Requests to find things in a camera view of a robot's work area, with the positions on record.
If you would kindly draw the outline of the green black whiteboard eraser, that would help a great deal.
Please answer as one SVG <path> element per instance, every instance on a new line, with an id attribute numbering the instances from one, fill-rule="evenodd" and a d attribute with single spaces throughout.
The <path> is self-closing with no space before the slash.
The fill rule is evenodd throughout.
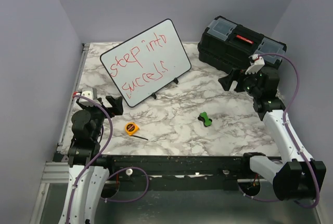
<path id="1" fill-rule="evenodd" d="M 198 116 L 198 120 L 203 122 L 205 127 L 209 127 L 212 125 L 213 120 L 208 117 L 206 112 L 201 112 Z"/>

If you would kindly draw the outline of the white whiteboard with red writing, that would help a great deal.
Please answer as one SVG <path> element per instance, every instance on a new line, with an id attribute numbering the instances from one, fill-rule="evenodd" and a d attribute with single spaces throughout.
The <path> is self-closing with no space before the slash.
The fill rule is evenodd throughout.
<path id="1" fill-rule="evenodd" d="M 100 62 L 131 108 L 191 69 L 171 19 L 165 19 L 102 53 Z"/>

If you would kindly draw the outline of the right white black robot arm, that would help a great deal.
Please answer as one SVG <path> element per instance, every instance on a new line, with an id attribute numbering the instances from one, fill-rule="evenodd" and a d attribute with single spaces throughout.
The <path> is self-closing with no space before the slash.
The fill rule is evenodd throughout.
<path id="1" fill-rule="evenodd" d="M 249 154 L 248 160 L 239 165 L 240 174 L 245 178 L 255 174 L 265 178 L 280 201 L 312 199 L 318 202 L 326 166 L 313 159 L 293 129 L 286 107 L 277 97 L 277 69 L 263 67 L 255 74 L 233 69 L 218 82 L 225 91 L 236 82 L 235 92 L 247 92 L 253 98 L 253 108 L 274 139 L 281 157 L 281 164 L 277 164 L 263 154 Z"/>

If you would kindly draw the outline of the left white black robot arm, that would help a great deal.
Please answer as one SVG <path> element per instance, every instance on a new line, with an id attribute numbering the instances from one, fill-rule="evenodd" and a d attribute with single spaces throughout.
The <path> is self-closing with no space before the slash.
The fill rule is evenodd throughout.
<path id="1" fill-rule="evenodd" d="M 106 180 L 115 175 L 115 166 L 101 153 L 98 141 L 104 132 L 104 121 L 123 114 L 122 97 L 89 99 L 77 94 L 81 109 L 71 118 L 73 137 L 68 150 L 69 179 L 59 223 L 94 223 L 96 209 Z"/>

